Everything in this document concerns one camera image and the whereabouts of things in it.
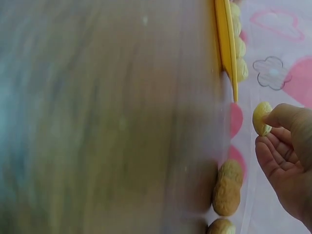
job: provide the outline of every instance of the blurry object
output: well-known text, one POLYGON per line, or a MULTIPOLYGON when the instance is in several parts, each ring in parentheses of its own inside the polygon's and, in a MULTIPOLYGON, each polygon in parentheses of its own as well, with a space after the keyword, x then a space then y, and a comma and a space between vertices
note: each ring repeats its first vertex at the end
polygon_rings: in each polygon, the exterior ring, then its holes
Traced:
POLYGON ((242 31, 242 24, 238 16, 233 16, 233 30, 234 30, 234 35, 237 35, 237 36, 242 31))
POLYGON ((242 82, 248 78, 248 67, 244 59, 237 59, 237 82, 242 82))
POLYGON ((235 51, 237 58, 243 57, 246 54, 246 45, 243 40, 237 35, 235 35, 235 51))

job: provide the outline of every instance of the finger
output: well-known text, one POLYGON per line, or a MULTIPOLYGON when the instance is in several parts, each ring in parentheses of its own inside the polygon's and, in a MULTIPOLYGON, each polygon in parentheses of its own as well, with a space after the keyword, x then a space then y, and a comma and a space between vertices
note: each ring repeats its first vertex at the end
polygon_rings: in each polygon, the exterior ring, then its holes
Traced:
POLYGON ((272 128, 271 133, 276 136, 280 141, 284 142, 287 145, 292 146, 292 136, 289 130, 281 128, 272 128))
POLYGON ((255 152, 262 171, 272 187, 276 189, 279 184, 279 180, 285 171, 278 166, 265 143, 258 142, 255 145, 255 152))
POLYGON ((269 146, 269 149, 273 155, 278 154, 286 162, 295 164, 298 161, 298 157, 293 150, 293 147, 280 141, 274 134, 267 135, 268 140, 272 143, 273 147, 269 146))
POLYGON ((272 135, 272 134, 269 133, 267 136, 259 136, 259 137, 257 137, 256 140, 255 140, 255 143, 256 143, 256 145, 257 145, 257 143, 261 143, 261 142, 264 143, 267 146, 267 148, 269 149, 270 153, 272 154, 273 159, 276 161, 278 166, 282 167, 283 163, 285 163, 286 161, 282 157, 282 155, 280 155, 276 151, 273 143, 268 138, 269 135, 272 135))
POLYGON ((263 120, 272 127, 282 126, 292 131, 292 127, 297 119, 301 115, 306 115, 308 113, 310 114, 308 109, 283 103, 277 105, 263 120))

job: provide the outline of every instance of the peanut shell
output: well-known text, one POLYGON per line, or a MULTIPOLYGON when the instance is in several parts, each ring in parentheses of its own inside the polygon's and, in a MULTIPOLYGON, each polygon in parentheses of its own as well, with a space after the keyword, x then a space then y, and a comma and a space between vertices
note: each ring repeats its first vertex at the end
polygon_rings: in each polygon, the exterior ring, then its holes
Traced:
POLYGON ((272 111, 271 105, 267 102, 261 102, 253 111, 253 127, 259 136, 267 135, 272 127, 263 122, 263 117, 272 111))
POLYGON ((207 234, 235 234, 235 225, 225 219, 216 219, 207 229, 207 234))

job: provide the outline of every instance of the pink heart pattern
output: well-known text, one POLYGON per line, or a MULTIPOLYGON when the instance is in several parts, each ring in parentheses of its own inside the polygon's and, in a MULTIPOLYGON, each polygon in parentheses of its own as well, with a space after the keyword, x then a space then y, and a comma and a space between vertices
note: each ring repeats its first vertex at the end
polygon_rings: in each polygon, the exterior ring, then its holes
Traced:
POLYGON ((290 12, 266 9, 254 13, 250 18, 250 22, 292 42, 300 42, 305 38, 305 35, 298 28, 299 20, 297 16, 290 12))
MULTIPOLYGON (((243 125, 243 112, 241 108, 236 103, 231 103, 231 139, 239 132, 243 125)), ((246 163, 241 152, 232 144, 229 148, 229 158, 235 159, 243 169, 244 178, 246 176, 246 163)))
POLYGON ((283 88, 285 93, 308 108, 312 108, 311 74, 312 57, 302 58, 291 67, 286 79, 292 76, 292 80, 283 88))

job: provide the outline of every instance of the yellow plastic edge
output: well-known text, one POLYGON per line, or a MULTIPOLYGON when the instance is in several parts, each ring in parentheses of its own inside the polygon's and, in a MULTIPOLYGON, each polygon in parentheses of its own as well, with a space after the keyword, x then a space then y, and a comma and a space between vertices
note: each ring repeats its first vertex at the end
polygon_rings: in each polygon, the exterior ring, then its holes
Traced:
POLYGON ((234 102, 238 101, 236 52, 234 41, 234 28, 229 0, 215 0, 216 19, 218 25, 219 45, 222 65, 228 73, 232 88, 234 102))

